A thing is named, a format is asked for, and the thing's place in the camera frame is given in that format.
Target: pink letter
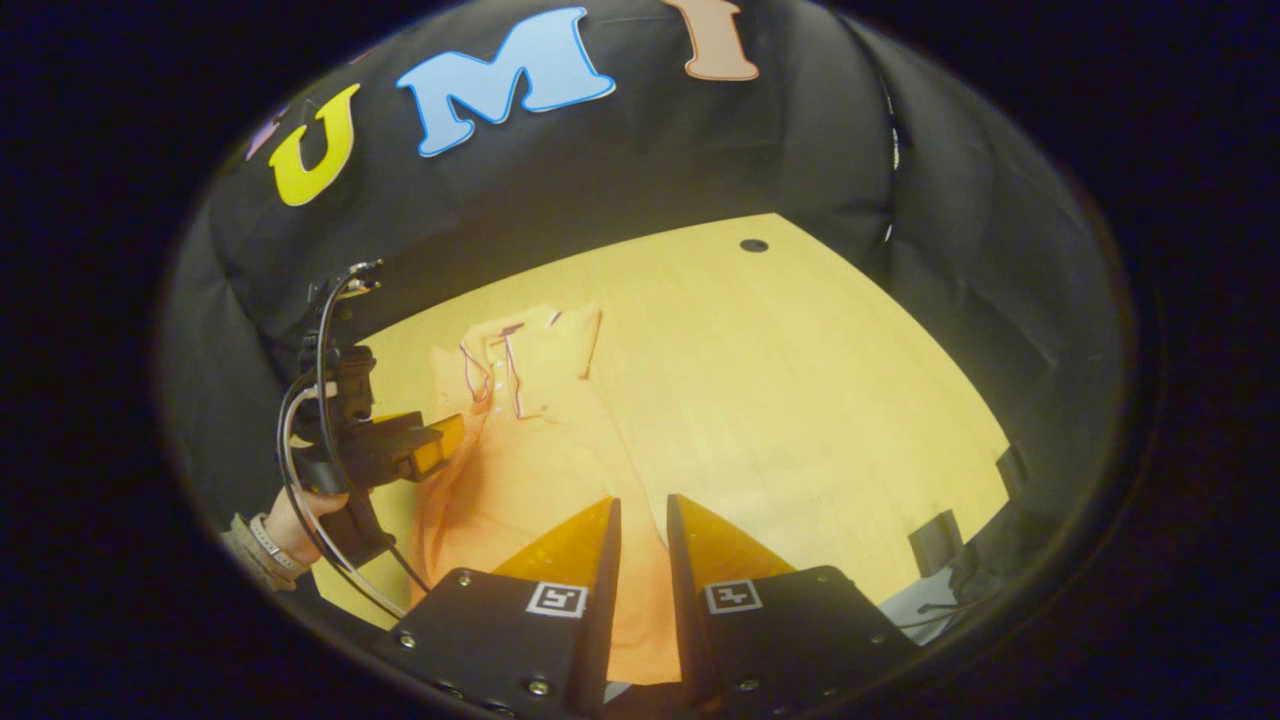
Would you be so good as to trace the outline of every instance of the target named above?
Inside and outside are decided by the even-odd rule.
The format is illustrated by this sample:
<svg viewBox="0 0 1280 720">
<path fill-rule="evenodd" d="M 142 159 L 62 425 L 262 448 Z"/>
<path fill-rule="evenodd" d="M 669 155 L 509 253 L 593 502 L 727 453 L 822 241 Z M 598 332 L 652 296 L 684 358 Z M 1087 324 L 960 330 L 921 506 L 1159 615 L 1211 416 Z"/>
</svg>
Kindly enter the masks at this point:
<svg viewBox="0 0 1280 720">
<path fill-rule="evenodd" d="M 694 58 L 685 70 L 699 79 L 755 79 L 756 68 L 742 54 L 742 38 L 733 26 L 737 5 L 726 0 L 662 0 L 685 15 Z"/>
</svg>

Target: blue letter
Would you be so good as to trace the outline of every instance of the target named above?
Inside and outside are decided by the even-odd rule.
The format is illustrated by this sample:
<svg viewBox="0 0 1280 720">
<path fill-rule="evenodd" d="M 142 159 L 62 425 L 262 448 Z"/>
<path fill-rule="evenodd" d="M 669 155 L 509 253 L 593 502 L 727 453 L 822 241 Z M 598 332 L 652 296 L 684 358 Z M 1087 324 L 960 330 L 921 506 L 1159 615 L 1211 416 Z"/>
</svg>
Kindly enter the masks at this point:
<svg viewBox="0 0 1280 720">
<path fill-rule="evenodd" d="M 426 131 L 417 151 L 424 158 L 439 155 L 475 132 L 475 123 L 458 119 L 449 100 L 490 123 L 504 122 L 521 73 L 529 78 L 529 95 L 521 105 L 530 113 L 613 92 L 613 78 L 595 72 L 577 35 L 577 20 L 585 14 L 582 8 L 562 8 L 521 20 L 507 33 L 493 63 L 442 53 L 404 73 L 396 87 L 413 91 Z"/>
</svg>

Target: bracelet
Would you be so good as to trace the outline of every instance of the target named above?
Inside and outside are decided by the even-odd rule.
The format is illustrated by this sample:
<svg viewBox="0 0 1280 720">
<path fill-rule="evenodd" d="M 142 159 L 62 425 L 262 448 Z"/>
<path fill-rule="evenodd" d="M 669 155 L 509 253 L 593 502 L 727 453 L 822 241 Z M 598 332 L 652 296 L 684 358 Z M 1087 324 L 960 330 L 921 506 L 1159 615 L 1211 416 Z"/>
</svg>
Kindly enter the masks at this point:
<svg viewBox="0 0 1280 720">
<path fill-rule="evenodd" d="M 265 550 L 266 553 L 271 556 L 271 560 L 279 562 L 280 568 L 284 568 L 289 573 L 301 574 L 306 571 L 307 569 L 306 565 L 302 565 L 297 560 L 289 557 L 287 552 L 280 550 L 280 546 L 271 542 L 271 538 L 266 536 L 266 528 L 262 527 L 262 518 L 266 518 L 266 512 L 259 512 L 248 523 L 248 529 L 253 533 L 253 537 L 257 539 L 259 544 L 262 546 L 262 550 Z"/>
</svg>

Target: wooden table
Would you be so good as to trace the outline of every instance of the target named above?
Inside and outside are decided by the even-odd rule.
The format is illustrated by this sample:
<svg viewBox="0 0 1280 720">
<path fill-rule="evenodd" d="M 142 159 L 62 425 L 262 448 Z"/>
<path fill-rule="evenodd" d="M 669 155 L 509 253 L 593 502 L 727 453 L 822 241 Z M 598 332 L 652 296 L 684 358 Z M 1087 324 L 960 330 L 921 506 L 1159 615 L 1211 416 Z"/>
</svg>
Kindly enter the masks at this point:
<svg viewBox="0 0 1280 720">
<path fill-rule="evenodd" d="M 740 247 L 768 242 L 764 252 Z M 599 389 L 666 528 L 666 498 L 707 506 L 796 568 L 836 565 L 879 603 L 919 578 L 908 536 L 950 509 L 968 541 L 1005 503 L 1007 441 L 929 334 L 859 270 L 778 215 L 675 229 L 558 260 L 430 307 L 366 343 L 375 415 L 430 421 L 428 354 L 538 305 L 600 304 Z M 413 487 L 374 492 L 403 541 Z M 645 511 L 625 507 L 623 511 Z M 408 603 L 389 555 L 365 568 Z M 392 619 L 317 565 L 326 598 Z"/>
</svg>

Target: human hand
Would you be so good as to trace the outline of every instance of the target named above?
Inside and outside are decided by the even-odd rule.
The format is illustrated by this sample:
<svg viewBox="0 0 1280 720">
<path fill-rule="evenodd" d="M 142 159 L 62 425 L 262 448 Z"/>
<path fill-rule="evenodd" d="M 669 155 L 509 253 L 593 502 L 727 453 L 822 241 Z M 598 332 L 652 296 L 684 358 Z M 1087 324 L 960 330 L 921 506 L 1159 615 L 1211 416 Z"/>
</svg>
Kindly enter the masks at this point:
<svg viewBox="0 0 1280 720">
<path fill-rule="evenodd" d="M 305 489 L 298 501 L 306 502 L 311 512 L 316 518 L 321 518 L 346 507 L 347 497 L 346 493 L 320 495 Z M 289 502 L 289 496 L 284 492 L 284 488 L 280 488 L 279 495 L 275 496 L 271 511 L 262 520 L 262 529 L 266 530 L 266 536 L 271 538 L 271 542 L 279 546 L 293 560 L 303 565 L 311 565 L 316 560 L 320 560 L 320 548 L 307 537 L 307 532 L 303 529 L 297 512 L 293 511 L 293 503 Z"/>
</svg>

